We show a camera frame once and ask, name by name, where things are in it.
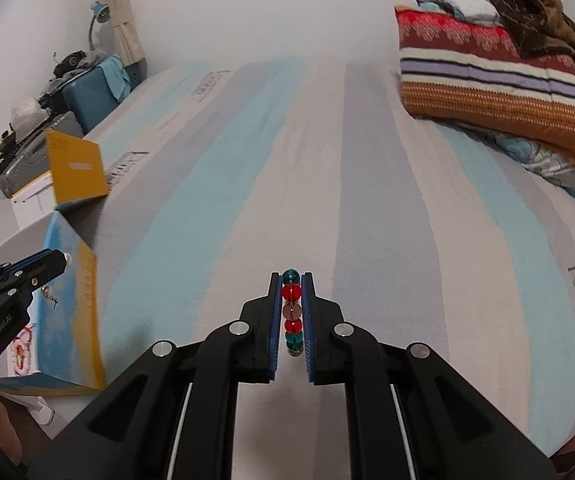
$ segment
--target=glass bead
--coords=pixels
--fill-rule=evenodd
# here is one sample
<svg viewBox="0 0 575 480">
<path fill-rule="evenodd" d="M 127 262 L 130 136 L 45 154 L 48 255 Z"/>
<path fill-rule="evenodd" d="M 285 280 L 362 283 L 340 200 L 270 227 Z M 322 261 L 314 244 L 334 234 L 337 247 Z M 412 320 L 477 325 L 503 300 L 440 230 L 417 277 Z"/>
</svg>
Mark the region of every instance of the glass bead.
<svg viewBox="0 0 575 480">
<path fill-rule="evenodd" d="M 291 348 L 287 349 L 287 353 L 290 354 L 292 357 L 298 357 L 303 353 L 303 347 L 299 348 L 298 350 L 292 350 Z"/>
<path fill-rule="evenodd" d="M 285 339 L 288 343 L 299 345 L 303 342 L 303 332 L 299 332 L 298 334 L 290 334 L 286 332 Z"/>
<path fill-rule="evenodd" d="M 300 343 L 290 343 L 289 341 L 286 341 L 285 345 L 289 350 L 301 350 L 301 351 L 305 346 L 302 341 Z"/>
<path fill-rule="evenodd" d="M 285 301 L 298 301 L 301 297 L 301 287 L 294 283 L 283 285 L 281 294 L 285 298 Z"/>
<path fill-rule="evenodd" d="M 296 269 L 287 269 L 283 273 L 283 285 L 287 285 L 288 283 L 296 283 L 296 285 L 301 283 L 301 276 L 296 272 Z"/>
<path fill-rule="evenodd" d="M 301 305 L 296 303 L 296 301 L 287 301 L 283 305 L 283 317 L 285 319 L 289 319 L 290 321 L 299 319 L 299 317 L 301 317 L 302 312 L 303 310 L 301 309 Z"/>
<path fill-rule="evenodd" d="M 285 331 L 288 334 L 298 334 L 303 331 L 303 322 L 300 319 L 285 321 Z"/>
</svg>

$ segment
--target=curtain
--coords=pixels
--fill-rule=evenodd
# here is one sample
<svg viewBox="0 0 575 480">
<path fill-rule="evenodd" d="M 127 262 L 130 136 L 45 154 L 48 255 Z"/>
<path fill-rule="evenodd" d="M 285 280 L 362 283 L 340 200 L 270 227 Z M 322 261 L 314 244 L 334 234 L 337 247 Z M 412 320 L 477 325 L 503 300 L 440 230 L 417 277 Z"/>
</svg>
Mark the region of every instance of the curtain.
<svg viewBox="0 0 575 480">
<path fill-rule="evenodd" d="M 104 3 L 109 5 L 114 43 L 123 64 L 128 66 L 140 61 L 145 54 L 138 39 L 129 0 L 104 0 Z"/>
</svg>

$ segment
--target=striped bed sheet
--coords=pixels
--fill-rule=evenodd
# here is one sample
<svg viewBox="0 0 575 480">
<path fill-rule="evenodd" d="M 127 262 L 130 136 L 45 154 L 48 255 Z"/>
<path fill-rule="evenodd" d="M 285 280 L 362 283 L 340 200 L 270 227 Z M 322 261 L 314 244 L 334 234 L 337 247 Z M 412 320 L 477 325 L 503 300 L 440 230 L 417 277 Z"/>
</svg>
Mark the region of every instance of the striped bed sheet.
<svg viewBox="0 0 575 480">
<path fill-rule="evenodd" d="M 294 267 L 382 342 L 434 347 L 546 454 L 575 434 L 575 200 L 411 118 L 391 67 L 188 62 L 88 138 L 112 191 L 72 221 L 98 255 L 110 379 Z M 234 478 L 349 478 L 343 389 L 281 346 L 273 384 L 241 385 Z"/>
</svg>

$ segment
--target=red patterned pillow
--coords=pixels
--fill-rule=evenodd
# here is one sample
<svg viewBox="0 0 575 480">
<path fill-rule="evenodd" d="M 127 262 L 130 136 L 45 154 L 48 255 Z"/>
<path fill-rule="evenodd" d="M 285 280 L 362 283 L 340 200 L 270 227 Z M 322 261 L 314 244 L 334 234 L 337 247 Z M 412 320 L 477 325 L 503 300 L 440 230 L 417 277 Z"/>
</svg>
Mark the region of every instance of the red patterned pillow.
<svg viewBox="0 0 575 480">
<path fill-rule="evenodd" d="M 575 63 L 522 59 L 502 27 L 396 7 L 401 96 L 414 117 L 464 121 L 537 140 L 575 164 Z"/>
</svg>

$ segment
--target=screw head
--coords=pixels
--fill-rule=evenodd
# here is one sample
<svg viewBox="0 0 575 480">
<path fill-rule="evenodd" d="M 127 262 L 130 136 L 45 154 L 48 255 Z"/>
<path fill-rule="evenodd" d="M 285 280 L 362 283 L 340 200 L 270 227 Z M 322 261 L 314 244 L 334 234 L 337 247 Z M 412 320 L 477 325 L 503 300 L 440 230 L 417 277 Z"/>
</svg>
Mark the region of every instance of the screw head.
<svg viewBox="0 0 575 480">
<path fill-rule="evenodd" d="M 416 359 L 425 359 L 429 357 L 431 351 L 427 345 L 423 345 L 423 343 L 416 343 L 411 346 L 410 354 L 416 357 Z"/>
<path fill-rule="evenodd" d="M 169 341 L 158 341 L 152 347 L 152 353 L 157 357 L 165 357 L 172 350 L 172 345 Z"/>
<path fill-rule="evenodd" d="M 230 325 L 230 332 L 233 333 L 234 335 L 247 334 L 249 329 L 250 329 L 250 325 L 248 325 L 244 321 L 234 321 Z"/>
<path fill-rule="evenodd" d="M 334 333 L 341 337 L 347 337 L 354 333 L 354 327 L 349 323 L 339 323 L 334 327 Z"/>
</svg>

